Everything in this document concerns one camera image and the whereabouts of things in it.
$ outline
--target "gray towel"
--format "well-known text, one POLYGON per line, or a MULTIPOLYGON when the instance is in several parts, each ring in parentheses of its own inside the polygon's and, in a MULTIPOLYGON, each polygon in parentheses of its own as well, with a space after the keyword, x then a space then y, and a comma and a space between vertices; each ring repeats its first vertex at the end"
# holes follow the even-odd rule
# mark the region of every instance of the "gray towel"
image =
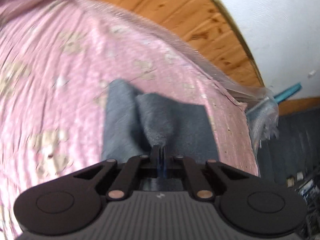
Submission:
POLYGON ((149 154, 154 145, 169 155, 198 163, 218 160, 218 150, 204 106, 183 104, 158 94, 143 94, 124 80, 109 85, 101 160, 125 163, 149 154))

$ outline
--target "pink blanket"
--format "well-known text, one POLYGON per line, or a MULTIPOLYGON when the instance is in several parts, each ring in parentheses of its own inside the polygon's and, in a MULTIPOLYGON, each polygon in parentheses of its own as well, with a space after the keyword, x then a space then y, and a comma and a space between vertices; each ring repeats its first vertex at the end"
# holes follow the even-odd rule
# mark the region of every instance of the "pink blanket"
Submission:
POLYGON ((12 212, 20 192, 99 161, 116 78, 205 105, 220 160, 257 175, 245 106, 116 10, 93 0, 0 0, 0 239, 20 233, 12 212))

